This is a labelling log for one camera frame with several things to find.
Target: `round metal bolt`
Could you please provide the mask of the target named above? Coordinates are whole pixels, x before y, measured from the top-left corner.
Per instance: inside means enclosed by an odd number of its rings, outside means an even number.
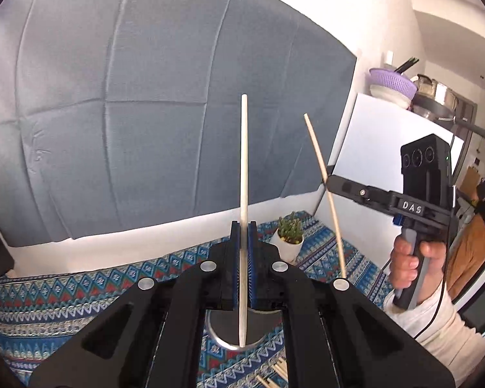
[[[272,269],[275,270],[277,273],[283,273],[289,268],[289,266],[283,261],[275,261],[272,264]]]
[[[214,261],[204,261],[201,263],[201,269],[205,272],[214,271],[217,268],[217,264]]]
[[[155,281],[150,277],[144,277],[138,281],[138,288],[142,290],[152,289],[155,285]]]
[[[341,290],[342,292],[350,287],[349,282],[344,279],[336,279],[333,284],[336,290]]]

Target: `potted plant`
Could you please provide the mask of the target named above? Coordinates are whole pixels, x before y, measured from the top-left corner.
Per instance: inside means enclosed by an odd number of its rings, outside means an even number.
[[[293,264],[304,243],[302,223],[295,217],[294,211],[290,215],[278,219],[277,231],[269,243],[278,248],[283,261]]]

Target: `person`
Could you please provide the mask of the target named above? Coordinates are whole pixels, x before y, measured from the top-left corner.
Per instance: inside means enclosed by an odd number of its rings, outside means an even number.
[[[417,306],[402,310],[393,304],[394,292],[384,300],[384,311],[408,334],[415,337],[431,320],[437,309],[442,284],[446,247],[441,242],[422,242],[420,251],[431,259]],[[417,277],[418,258],[410,255],[409,242],[398,236],[391,253],[389,280],[395,289],[406,289]],[[485,338],[475,329],[467,328],[445,290],[433,323],[417,337],[417,341],[433,354],[453,374],[460,386],[473,373],[485,356]]]
[[[451,253],[446,276],[451,299],[455,299],[485,262],[485,180],[476,187],[476,215],[467,226],[460,244]]]

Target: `white plant pot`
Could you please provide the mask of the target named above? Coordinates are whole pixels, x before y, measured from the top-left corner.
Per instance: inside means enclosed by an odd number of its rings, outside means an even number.
[[[289,243],[283,241],[278,236],[278,230],[273,233],[271,240],[269,241],[272,245],[278,248],[278,253],[280,258],[287,263],[294,264],[298,253],[300,252],[302,245],[304,244],[304,236],[302,235],[302,242],[300,243]]]

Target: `patterned tablecloth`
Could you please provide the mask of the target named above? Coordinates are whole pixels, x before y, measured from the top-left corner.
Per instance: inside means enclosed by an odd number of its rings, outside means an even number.
[[[302,220],[305,235],[297,258],[298,267],[312,279],[334,279],[340,272],[334,233],[306,212],[297,215]],[[276,221],[262,223],[258,227],[260,239],[269,240],[275,229]],[[1,280],[1,355],[27,384],[41,361],[141,277],[150,276],[159,281],[175,278],[183,270],[205,260],[209,248],[221,240],[161,258],[93,272]],[[349,280],[381,307],[392,289],[386,276],[352,245],[345,242],[344,248]],[[260,386],[255,378],[257,373],[285,386],[271,368],[279,356],[285,355],[281,326],[268,334],[257,348],[242,354],[219,347],[204,332],[198,388]]]

